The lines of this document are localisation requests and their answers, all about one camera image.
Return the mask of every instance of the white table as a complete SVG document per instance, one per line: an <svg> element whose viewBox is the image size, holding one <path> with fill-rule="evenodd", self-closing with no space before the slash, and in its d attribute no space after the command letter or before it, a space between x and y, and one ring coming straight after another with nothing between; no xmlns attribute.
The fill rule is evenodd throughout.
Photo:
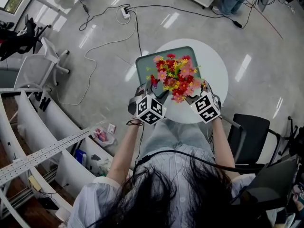
<svg viewBox="0 0 304 228"><path fill-rule="evenodd" d="M201 77L208 81L213 93L219 96L223 104L228 92L228 73L223 60L210 46L198 40L177 39L161 46L156 52L185 46L194 50L197 63L201 65L199 68ZM186 101L176 104L168 96L164 106L168 109L165 116L172 121L183 124L202 122L200 116L190 109Z"/></svg>

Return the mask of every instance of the yellow object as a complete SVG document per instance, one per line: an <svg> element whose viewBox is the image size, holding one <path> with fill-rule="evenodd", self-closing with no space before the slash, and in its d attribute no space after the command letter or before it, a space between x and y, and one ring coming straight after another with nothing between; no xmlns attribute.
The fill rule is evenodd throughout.
<svg viewBox="0 0 304 228"><path fill-rule="evenodd" d="M33 175L31 175L28 178L29 182L33 185L34 189L36 189L37 191L41 190L41 186L39 185L39 183L36 181L36 179L33 177Z"/></svg>

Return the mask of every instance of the flower bouquet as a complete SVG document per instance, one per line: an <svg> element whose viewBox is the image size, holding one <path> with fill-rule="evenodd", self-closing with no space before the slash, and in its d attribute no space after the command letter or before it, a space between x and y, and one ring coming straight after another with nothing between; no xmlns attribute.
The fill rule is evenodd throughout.
<svg viewBox="0 0 304 228"><path fill-rule="evenodd" d="M156 71L155 74L147 76L147 80L151 80L153 87L157 88L157 84L161 81L164 85L164 91L172 92L172 100L176 103L183 102L186 96L192 96L195 89L199 89L201 85L205 87L204 79L195 78L198 67L193 67L190 56L183 56L176 59L174 54L168 54L167 59L156 56L153 59L156 64L155 68L147 67L147 71Z"/></svg>

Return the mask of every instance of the black and white marker cube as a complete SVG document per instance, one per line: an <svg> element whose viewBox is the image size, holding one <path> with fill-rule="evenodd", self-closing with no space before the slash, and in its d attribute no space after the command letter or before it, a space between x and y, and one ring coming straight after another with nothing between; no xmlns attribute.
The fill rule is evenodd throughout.
<svg viewBox="0 0 304 228"><path fill-rule="evenodd" d="M211 92L203 91L201 97L191 104L190 108L201 116L204 123L208 123L220 115L218 101Z"/></svg>
<svg viewBox="0 0 304 228"><path fill-rule="evenodd" d="M146 95L136 104L136 118L149 125L154 125L165 117L167 108L150 95Z"/></svg>

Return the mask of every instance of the woman's right arm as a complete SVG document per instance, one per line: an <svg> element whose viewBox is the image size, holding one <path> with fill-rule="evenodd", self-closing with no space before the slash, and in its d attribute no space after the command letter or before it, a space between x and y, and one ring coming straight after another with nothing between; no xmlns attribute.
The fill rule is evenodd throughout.
<svg viewBox="0 0 304 228"><path fill-rule="evenodd" d="M215 162L218 165L235 167L234 158L224 132L222 121L219 117L212 121ZM237 172L225 171L230 179L239 176Z"/></svg>

